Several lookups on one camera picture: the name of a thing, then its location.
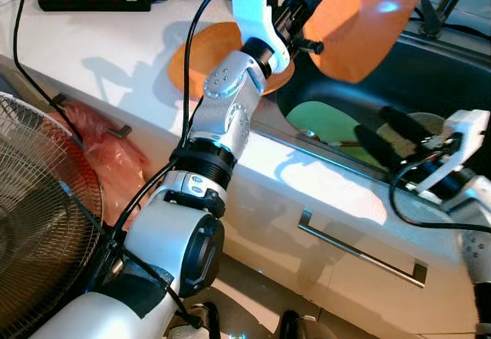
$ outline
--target white robotic arm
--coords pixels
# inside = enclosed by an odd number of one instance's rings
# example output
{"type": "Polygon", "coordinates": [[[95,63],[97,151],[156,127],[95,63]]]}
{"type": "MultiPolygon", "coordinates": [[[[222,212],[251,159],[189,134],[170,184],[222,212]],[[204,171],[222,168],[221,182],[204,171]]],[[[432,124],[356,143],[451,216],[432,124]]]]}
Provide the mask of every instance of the white robotic arm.
{"type": "MultiPolygon", "coordinates": [[[[266,0],[232,0],[245,44],[207,77],[192,130],[139,212],[124,248],[158,273],[181,298],[216,277],[224,230],[219,218],[233,167],[249,137],[266,78],[288,66],[292,39],[321,0],[287,0],[273,24],[266,0]]],[[[161,338],[176,301],[130,259],[114,280],[70,302],[32,337],[161,338]]]]}

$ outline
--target white countertop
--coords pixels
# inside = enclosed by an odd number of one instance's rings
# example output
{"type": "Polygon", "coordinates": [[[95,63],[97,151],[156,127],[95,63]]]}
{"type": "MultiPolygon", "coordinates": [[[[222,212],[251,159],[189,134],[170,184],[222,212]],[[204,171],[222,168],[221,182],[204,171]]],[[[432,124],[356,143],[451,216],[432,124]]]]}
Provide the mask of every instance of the white countertop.
{"type": "MultiPolygon", "coordinates": [[[[26,0],[19,32],[21,63],[36,77],[121,120],[176,143],[182,93],[166,74],[202,0],[169,0],[149,13],[50,12],[26,0]]],[[[12,64],[18,0],[0,7],[0,63],[12,64]]],[[[231,21],[231,5],[213,0],[197,30],[231,21]]],[[[387,212],[387,186],[251,133],[239,176],[328,213],[389,245],[415,254],[458,256],[453,232],[415,229],[387,212]]],[[[417,217],[433,213],[405,199],[417,217]]]]}

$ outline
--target robotic arm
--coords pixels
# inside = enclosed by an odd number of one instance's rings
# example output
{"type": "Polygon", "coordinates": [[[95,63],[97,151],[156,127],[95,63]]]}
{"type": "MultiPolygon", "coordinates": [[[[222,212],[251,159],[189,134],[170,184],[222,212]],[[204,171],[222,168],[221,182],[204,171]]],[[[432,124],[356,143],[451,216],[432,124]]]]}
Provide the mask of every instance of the robotic arm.
{"type": "Polygon", "coordinates": [[[488,339],[491,337],[491,182],[462,164],[483,144],[489,112],[459,110],[445,121],[441,135],[433,135],[393,108],[385,107],[379,115],[402,137],[417,145],[416,154],[402,159],[387,141],[362,126],[355,130],[358,139],[382,165],[398,174],[390,200],[399,217],[424,228],[461,229],[463,260],[474,284],[479,312],[476,337],[488,339]],[[440,155],[425,160],[435,150],[440,155]],[[438,196],[442,210],[452,223],[415,222],[397,210],[393,191],[402,175],[417,184],[418,193],[430,190],[438,196]]]}
{"type": "MultiPolygon", "coordinates": [[[[173,152],[176,165],[142,208],[125,241],[125,248],[149,264],[181,298],[210,286],[216,277],[224,241],[219,218],[225,212],[233,168],[247,144],[252,114],[266,79],[288,66],[298,48],[295,36],[321,1],[285,0],[273,14],[267,0],[232,0],[244,45],[207,77],[189,138],[173,152]]],[[[322,49],[321,43],[301,43],[316,52],[322,49]]],[[[487,117],[464,114],[447,121],[443,140],[416,131],[423,134],[417,138],[421,146],[439,146],[455,133],[462,135],[453,157],[424,165],[418,190],[441,191],[443,208],[455,221],[491,225],[491,183],[458,167],[482,143],[487,117]]],[[[402,161],[393,154],[382,157],[391,166],[402,161]]],[[[476,286],[481,321],[477,331],[487,339],[491,337],[491,235],[463,232],[462,240],[476,286]]],[[[176,309],[173,297],[159,289],[155,279],[125,261],[116,278],[70,302],[33,338],[160,338],[176,309]]]]}
{"type": "MultiPolygon", "coordinates": [[[[272,16],[267,0],[232,0],[244,46],[206,79],[203,102],[183,147],[134,220],[124,248],[147,263],[180,298],[212,284],[218,271],[227,186],[249,137],[266,79],[283,71],[293,38],[322,0],[285,0],[272,16]]],[[[32,337],[161,338],[176,302],[139,265],[70,302],[32,337]]]]}

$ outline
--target red plastic bag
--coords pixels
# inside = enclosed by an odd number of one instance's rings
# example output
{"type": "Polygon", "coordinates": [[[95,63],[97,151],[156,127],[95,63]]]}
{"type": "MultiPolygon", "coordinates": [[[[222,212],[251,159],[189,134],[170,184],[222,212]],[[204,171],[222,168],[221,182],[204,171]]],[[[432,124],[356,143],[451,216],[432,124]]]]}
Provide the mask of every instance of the red plastic bag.
{"type": "MultiPolygon", "coordinates": [[[[122,140],[107,133],[107,130],[114,128],[113,124],[87,105],[69,103],[64,107],[68,119],[84,138],[84,155],[102,185],[104,221],[112,226],[135,193],[145,184],[143,172],[149,166],[148,159],[128,139],[122,140]]],[[[66,124],[58,113],[50,115],[66,124]]],[[[140,204],[143,206],[147,200],[148,196],[144,196],[140,204]]],[[[138,211],[136,208],[131,213],[124,224],[124,230],[130,228],[138,211]]]]}

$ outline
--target floor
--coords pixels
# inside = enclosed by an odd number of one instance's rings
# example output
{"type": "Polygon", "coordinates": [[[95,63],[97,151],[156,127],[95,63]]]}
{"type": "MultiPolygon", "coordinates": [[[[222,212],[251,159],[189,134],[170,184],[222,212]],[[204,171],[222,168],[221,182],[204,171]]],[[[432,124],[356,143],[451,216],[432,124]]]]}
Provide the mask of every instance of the floor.
{"type": "Polygon", "coordinates": [[[222,339],[233,335],[241,339],[278,339],[279,319],[288,309],[316,317],[338,339],[377,339],[226,255],[212,287],[185,303],[191,306],[206,301],[218,308],[222,339]]]}

